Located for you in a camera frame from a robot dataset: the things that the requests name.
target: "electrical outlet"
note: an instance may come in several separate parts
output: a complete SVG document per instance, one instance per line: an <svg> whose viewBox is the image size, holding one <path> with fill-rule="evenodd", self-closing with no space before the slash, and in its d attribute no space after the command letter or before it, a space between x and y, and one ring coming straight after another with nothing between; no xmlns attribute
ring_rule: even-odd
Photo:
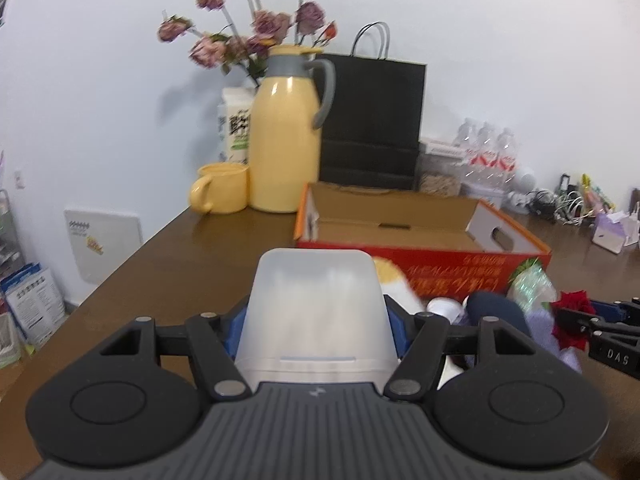
<svg viewBox="0 0 640 480"><path fill-rule="evenodd" d="M24 189L24 179L22 178L22 171L15 170L14 177L15 177L15 189Z"/></svg>

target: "container of brown snacks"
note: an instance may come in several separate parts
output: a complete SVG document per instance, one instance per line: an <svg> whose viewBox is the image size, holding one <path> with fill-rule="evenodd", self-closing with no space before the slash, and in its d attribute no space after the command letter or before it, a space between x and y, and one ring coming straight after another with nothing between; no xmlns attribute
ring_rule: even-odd
<svg viewBox="0 0 640 480"><path fill-rule="evenodd" d="M441 140L420 143L415 189L438 196L457 196L462 182L465 151Z"/></svg>

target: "ribbed gray surface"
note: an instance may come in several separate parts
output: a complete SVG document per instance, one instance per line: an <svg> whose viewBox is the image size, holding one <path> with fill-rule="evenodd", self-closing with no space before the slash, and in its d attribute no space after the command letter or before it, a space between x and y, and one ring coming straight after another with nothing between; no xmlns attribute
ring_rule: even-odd
<svg viewBox="0 0 640 480"><path fill-rule="evenodd" d="M588 463L517 472L470 459L444 442L417 406L370 384L263 384L214 406L194 435L144 465L76 470L45 462L30 480L603 480Z"/></svg>

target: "yellow mug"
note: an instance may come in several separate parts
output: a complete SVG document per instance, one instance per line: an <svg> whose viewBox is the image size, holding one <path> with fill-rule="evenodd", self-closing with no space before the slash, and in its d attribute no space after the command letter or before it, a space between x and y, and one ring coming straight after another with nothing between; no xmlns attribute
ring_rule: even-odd
<svg viewBox="0 0 640 480"><path fill-rule="evenodd" d="M198 213L235 213L247 205L248 169L245 164L217 162L198 170L189 206Z"/></svg>

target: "yellow thermos jug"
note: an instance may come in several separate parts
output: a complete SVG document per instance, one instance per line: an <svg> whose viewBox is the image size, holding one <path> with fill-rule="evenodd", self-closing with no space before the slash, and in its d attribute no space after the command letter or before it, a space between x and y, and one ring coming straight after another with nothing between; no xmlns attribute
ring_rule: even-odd
<svg viewBox="0 0 640 480"><path fill-rule="evenodd" d="M262 211L297 211L307 182L317 182L320 134L334 100L335 69L309 61L320 48L283 44L269 49L267 72L251 110L249 204ZM322 105L311 69L325 70Z"/></svg>

